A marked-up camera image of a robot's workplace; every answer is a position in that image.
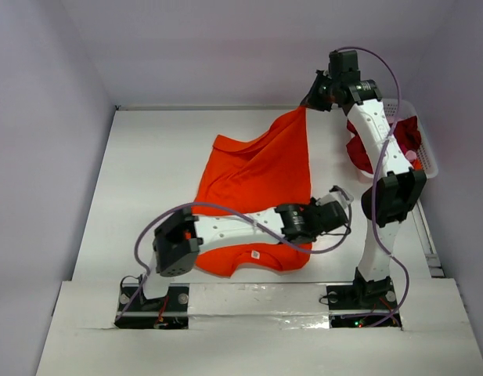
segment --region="gray wall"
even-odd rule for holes
[[[483,352],[483,0],[460,0],[408,90],[439,175],[424,192],[438,254]]]
[[[0,0],[0,375],[34,374],[114,114],[59,0]]]
[[[62,0],[117,104],[295,104],[328,52],[409,81],[453,0]],[[361,66],[384,94],[392,80]]]

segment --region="orange cloth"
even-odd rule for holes
[[[251,213],[279,204],[308,204],[310,197],[305,108],[298,107],[278,117],[266,133],[248,143],[217,136],[196,201]],[[213,208],[193,211],[225,214]],[[310,244],[301,247],[311,249]],[[206,252],[197,258],[196,266],[230,277],[243,263],[283,272],[300,269],[308,260],[309,255],[283,244],[241,244]]]

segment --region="bolt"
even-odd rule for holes
[[[189,296],[187,294],[180,294],[178,296],[178,302],[180,304],[187,304],[187,302],[189,301]]]
[[[396,294],[393,291],[388,291],[385,295],[385,298],[388,302],[395,302],[396,301]]]
[[[338,302],[337,292],[335,291],[331,291],[326,297],[328,298],[328,303],[335,304]]]
[[[130,301],[130,298],[125,294],[121,294],[121,296],[119,297],[119,303],[121,304],[128,304],[129,301]]]

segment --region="plastic basket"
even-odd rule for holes
[[[384,102],[384,112],[386,117],[394,117],[395,112],[398,108],[398,100],[397,99],[382,99]],[[422,121],[420,121],[420,117],[417,115],[415,111],[415,107],[406,100],[401,101],[401,108],[399,111],[399,119],[405,120],[412,116],[416,116],[418,120],[418,128],[420,132],[420,136],[422,137],[422,143],[420,144],[419,150],[416,152],[416,155],[424,168],[426,176],[428,179],[434,178],[438,174],[438,165],[436,164],[436,160],[434,159],[434,153],[427,141],[426,132],[424,131],[424,127],[422,126]],[[358,178],[359,181],[367,183],[373,180],[373,174],[369,174],[363,170],[358,171]]]

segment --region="white backdrop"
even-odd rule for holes
[[[459,2],[409,94],[439,163],[424,191],[427,220],[483,352],[483,0]]]
[[[351,43],[403,84],[449,0],[63,0],[117,104],[295,104],[328,52]],[[365,78],[392,80],[369,56]]]
[[[0,0],[0,375],[35,374],[113,113],[62,4]]]

